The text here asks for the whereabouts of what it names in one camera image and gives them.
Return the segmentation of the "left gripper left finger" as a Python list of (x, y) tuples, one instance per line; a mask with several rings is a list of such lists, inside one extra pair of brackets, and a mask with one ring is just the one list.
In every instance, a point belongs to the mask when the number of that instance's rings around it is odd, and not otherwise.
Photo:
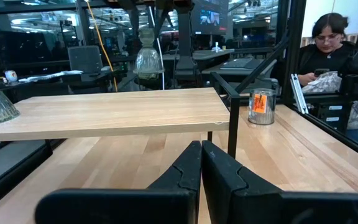
[(146, 189), (60, 189), (35, 208), (36, 224), (197, 224), (201, 143), (192, 141)]

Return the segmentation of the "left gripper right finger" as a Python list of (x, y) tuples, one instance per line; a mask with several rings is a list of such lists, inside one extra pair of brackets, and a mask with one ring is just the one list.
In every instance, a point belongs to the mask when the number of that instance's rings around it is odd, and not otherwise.
[(282, 190), (203, 141), (212, 224), (358, 224), (358, 194)]

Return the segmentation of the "silver tin can candle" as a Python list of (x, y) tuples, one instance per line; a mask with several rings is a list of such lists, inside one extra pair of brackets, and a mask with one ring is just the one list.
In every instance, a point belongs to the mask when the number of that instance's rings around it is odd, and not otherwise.
[(248, 121), (253, 124), (270, 125), (275, 121), (276, 91), (256, 88), (250, 91)]

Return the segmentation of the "grey patterned bag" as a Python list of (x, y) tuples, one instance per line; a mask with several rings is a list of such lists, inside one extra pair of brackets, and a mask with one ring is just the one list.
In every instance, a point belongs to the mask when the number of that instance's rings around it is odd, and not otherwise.
[[(337, 71), (326, 72), (320, 75), (315, 81), (310, 82), (307, 86), (302, 88), (303, 93), (326, 93), (339, 91), (342, 78), (337, 75)], [(358, 101), (354, 101), (349, 120), (347, 122), (347, 129), (358, 129)]]

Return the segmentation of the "white paper sheet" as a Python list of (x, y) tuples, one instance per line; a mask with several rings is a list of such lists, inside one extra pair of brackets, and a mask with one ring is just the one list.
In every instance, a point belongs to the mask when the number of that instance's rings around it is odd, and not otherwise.
[(62, 72), (53, 73), (53, 74), (49, 74), (49, 75), (21, 78), (21, 79), (18, 79), (18, 82), (22, 82), (22, 83), (38, 82), (38, 81), (42, 81), (42, 80), (51, 80), (53, 78), (58, 78), (58, 77), (65, 76), (65, 75), (81, 75), (81, 74), (83, 74), (83, 71), (79, 71), (79, 70), (62, 71)]

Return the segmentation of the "grey office chair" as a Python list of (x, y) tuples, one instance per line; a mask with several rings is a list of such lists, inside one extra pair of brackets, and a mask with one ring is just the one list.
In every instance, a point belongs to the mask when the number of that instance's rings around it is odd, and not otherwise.
[(99, 73), (103, 68), (99, 47), (95, 45), (68, 48), (71, 70), (84, 73)]

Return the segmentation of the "person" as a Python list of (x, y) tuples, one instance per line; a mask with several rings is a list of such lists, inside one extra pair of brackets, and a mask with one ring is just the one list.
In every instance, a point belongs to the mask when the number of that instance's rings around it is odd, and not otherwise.
[[(356, 45), (344, 40), (347, 26), (347, 17), (335, 12), (325, 14), (316, 21), (312, 30), (314, 44), (300, 49), (298, 79), (302, 88), (317, 79), (314, 71), (318, 68), (337, 71), (338, 75), (349, 56), (356, 52)], [(358, 129), (346, 129), (346, 136), (358, 142)]]

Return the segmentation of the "white mug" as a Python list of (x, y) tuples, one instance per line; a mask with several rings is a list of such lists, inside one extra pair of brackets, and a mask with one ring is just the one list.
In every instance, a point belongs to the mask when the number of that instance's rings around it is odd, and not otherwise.
[(6, 70), (4, 74), (9, 83), (18, 81), (17, 73), (13, 70)]

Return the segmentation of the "television screen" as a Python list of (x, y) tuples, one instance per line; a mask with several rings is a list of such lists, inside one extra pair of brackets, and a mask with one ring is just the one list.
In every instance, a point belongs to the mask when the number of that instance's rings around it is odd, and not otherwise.
[(224, 35), (229, 0), (192, 0), (191, 26), (194, 34)]

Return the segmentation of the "wooden shelf black metal frame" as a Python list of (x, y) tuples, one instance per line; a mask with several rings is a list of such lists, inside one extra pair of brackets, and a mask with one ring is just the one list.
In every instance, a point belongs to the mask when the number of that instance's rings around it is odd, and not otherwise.
[(227, 107), (214, 88), (32, 97), (16, 103), (20, 115), (0, 123), (0, 141), (228, 131), (236, 155), (240, 95), (219, 74)]

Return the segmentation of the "silver aluminium bracket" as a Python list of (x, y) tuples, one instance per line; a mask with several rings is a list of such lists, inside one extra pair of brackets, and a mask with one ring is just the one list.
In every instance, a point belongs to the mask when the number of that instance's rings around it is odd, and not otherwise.
[(296, 105), (298, 108), (298, 111), (301, 114), (308, 114), (308, 107), (305, 101), (305, 97), (303, 96), (303, 92), (300, 86), (300, 82), (298, 79), (297, 74), (291, 74), (290, 75), (290, 81), (291, 81), (291, 88), (293, 90), (294, 99), (296, 101)]

